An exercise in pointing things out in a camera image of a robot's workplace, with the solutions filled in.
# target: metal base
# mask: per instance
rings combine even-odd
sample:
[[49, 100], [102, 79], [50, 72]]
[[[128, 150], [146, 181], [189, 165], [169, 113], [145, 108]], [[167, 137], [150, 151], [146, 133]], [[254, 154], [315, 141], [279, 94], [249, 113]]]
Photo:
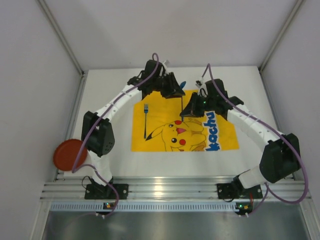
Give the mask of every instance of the metal base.
[[[129, 184], [127, 201], [183, 201], [183, 202], [223, 202], [219, 199], [217, 184], [230, 183], [232, 177], [114, 177], [115, 184]], [[58, 178], [56, 182], [47, 182], [41, 194], [41, 201], [84, 201], [85, 191], [81, 185], [82, 177]], [[84, 185], [90, 184], [87, 179]], [[305, 184], [293, 179], [280, 180], [270, 184], [270, 188], [280, 197], [296, 200], [301, 196]], [[261, 186], [261, 193], [266, 187]], [[247, 202], [248, 198], [235, 199], [235, 202]], [[266, 201], [276, 201], [271, 194]]]
[[245, 189], [239, 196], [235, 196], [237, 195], [237, 193], [235, 192], [234, 188], [231, 186], [231, 183], [218, 183], [216, 185], [216, 188], [218, 190], [218, 198], [223, 200], [231, 200], [234, 198], [250, 199], [250, 194], [254, 199], [263, 198], [260, 185]]
[[50, 225], [43, 240], [309, 239], [299, 206], [280, 202], [267, 202], [248, 218], [234, 212], [123, 211], [103, 219], [88, 212], [54, 211]]
[[[128, 197], [129, 185], [128, 184], [113, 184], [112, 185], [119, 194], [120, 200], [125, 200]], [[93, 184], [86, 186], [84, 199], [86, 200], [115, 200], [116, 194], [109, 189], [108, 191], [99, 191]]]

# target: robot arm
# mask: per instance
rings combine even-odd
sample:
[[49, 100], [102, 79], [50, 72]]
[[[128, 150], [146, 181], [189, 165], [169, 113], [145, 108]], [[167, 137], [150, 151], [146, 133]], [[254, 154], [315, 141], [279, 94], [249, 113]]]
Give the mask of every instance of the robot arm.
[[[180, 98], [185, 92], [180, 88], [173, 72], [168, 72], [164, 63], [159, 63], [152, 77], [134, 88], [136, 85], [145, 80], [154, 71], [157, 61], [149, 60], [145, 69], [141, 71], [141, 77], [134, 76], [128, 82], [123, 90], [108, 104], [97, 110], [95, 113], [88, 111], [83, 118], [81, 140], [83, 141], [94, 123], [103, 116], [96, 128], [93, 130], [86, 142], [86, 148], [89, 150], [92, 164], [96, 167], [99, 174], [107, 182], [112, 180], [110, 171], [110, 160], [108, 153], [115, 145], [115, 137], [112, 125], [117, 123], [120, 117], [128, 111], [134, 104], [144, 99], [153, 91], [160, 92], [166, 99]], [[104, 191], [106, 184], [93, 172], [92, 184], [96, 184], [96, 189]]]
[[[227, 103], [217, 92], [212, 81], [202, 83], [197, 81], [199, 87], [198, 93], [194, 92], [185, 109], [181, 112], [182, 117], [203, 117], [205, 111], [215, 111], [227, 121], [233, 123], [240, 128], [249, 138], [251, 138], [263, 152], [260, 164], [248, 171], [234, 177], [231, 185], [238, 196], [245, 189], [252, 188], [266, 182], [275, 183], [280, 179], [298, 171], [300, 169], [299, 162], [293, 152], [286, 144], [267, 127], [253, 119], [254, 115], [248, 110], [244, 102], [236, 96], [228, 97], [222, 80], [214, 80], [219, 90], [227, 97], [235, 106], [249, 116], [242, 114]], [[284, 135], [290, 144], [299, 153], [299, 141], [294, 134]]]

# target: black bracket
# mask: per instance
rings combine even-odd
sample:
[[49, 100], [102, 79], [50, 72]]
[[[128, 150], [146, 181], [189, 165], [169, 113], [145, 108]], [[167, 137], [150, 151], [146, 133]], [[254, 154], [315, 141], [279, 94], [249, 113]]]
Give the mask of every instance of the black bracket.
[[[90, 178], [91, 184], [85, 187], [84, 199], [87, 200], [115, 200], [116, 194], [109, 186], [103, 186], [96, 183], [92, 178]], [[115, 188], [119, 194], [120, 200], [126, 200], [129, 192], [129, 184], [113, 184], [113, 179], [110, 183]]]
[[[244, 104], [244, 102], [236, 96], [228, 97], [228, 93], [225, 91], [224, 83], [221, 79], [217, 78], [214, 82], [223, 95], [234, 105]], [[200, 88], [198, 93], [192, 93], [189, 103], [182, 110], [180, 116], [199, 118], [203, 117], [205, 112], [215, 111], [216, 114], [227, 119], [227, 112], [228, 110], [233, 109], [233, 107], [218, 93], [211, 80], [205, 82], [205, 88], [206, 90], [204, 88]]]
[[[157, 61], [149, 60], [146, 63], [144, 70], [141, 72], [141, 78], [134, 76], [127, 82], [127, 84], [135, 86], [141, 83], [153, 72], [156, 65]], [[147, 82], [139, 86], [138, 89], [142, 91], [142, 99], [151, 94], [153, 91], [160, 92], [161, 96], [166, 99], [180, 98], [181, 96], [186, 95], [185, 92], [180, 88], [175, 74], [173, 72], [166, 74], [162, 63], [158, 64], [153, 76]]]
[[218, 192], [218, 198], [227, 202], [231, 202], [234, 199], [250, 199], [250, 194], [254, 199], [263, 198], [260, 185], [244, 189], [241, 193], [239, 193], [231, 183], [218, 183], [216, 185], [216, 189]]
[[[300, 154], [299, 140], [296, 135], [290, 133], [283, 137], [292, 144]], [[264, 147], [259, 168], [263, 177], [270, 183], [276, 183], [280, 179], [298, 171], [301, 166], [292, 150], [283, 140], [269, 141]]]

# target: gray floor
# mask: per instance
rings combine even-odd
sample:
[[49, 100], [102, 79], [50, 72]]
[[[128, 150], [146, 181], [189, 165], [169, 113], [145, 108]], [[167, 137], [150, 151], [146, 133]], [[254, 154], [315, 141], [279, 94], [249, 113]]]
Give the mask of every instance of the gray floor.
[[119, 212], [105, 220], [94, 214], [77, 218], [82, 214], [51, 212], [42, 240], [310, 239], [300, 206], [283, 203], [265, 203], [249, 218], [232, 212]]

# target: fork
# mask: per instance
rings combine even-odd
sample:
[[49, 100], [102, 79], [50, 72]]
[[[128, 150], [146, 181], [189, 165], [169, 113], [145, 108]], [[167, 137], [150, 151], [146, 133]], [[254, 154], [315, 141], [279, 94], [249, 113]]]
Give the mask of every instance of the fork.
[[148, 104], [145, 104], [144, 105], [144, 139], [147, 138], [147, 113], [149, 112], [149, 107], [148, 107]]

